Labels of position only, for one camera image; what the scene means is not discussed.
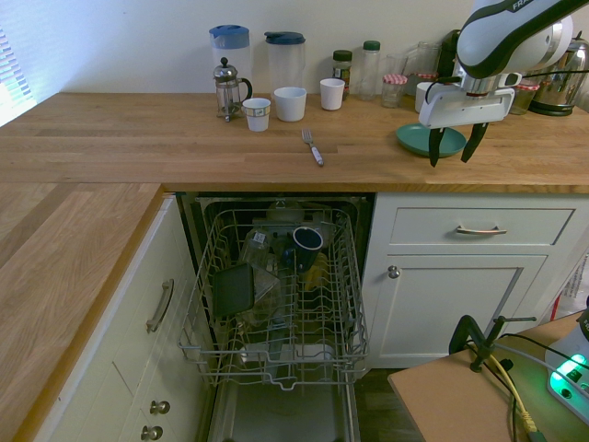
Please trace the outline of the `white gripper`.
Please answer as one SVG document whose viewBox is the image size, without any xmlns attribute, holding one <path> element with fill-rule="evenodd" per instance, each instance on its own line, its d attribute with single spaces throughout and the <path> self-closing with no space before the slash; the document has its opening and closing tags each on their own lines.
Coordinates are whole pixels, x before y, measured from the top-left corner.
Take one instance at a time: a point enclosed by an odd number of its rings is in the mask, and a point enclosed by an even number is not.
<svg viewBox="0 0 589 442">
<path fill-rule="evenodd" d="M 460 84 L 434 83 L 428 87 L 419 122 L 431 129 L 428 141 L 431 166 L 435 167 L 440 157 L 443 128 L 474 124 L 461 155 L 461 161 L 467 163 L 482 141 L 488 122 L 501 121 L 508 114 L 514 100 L 514 87 L 521 80 L 519 73 L 499 74 L 492 83 L 498 87 L 483 95 L 467 92 Z"/>
</svg>

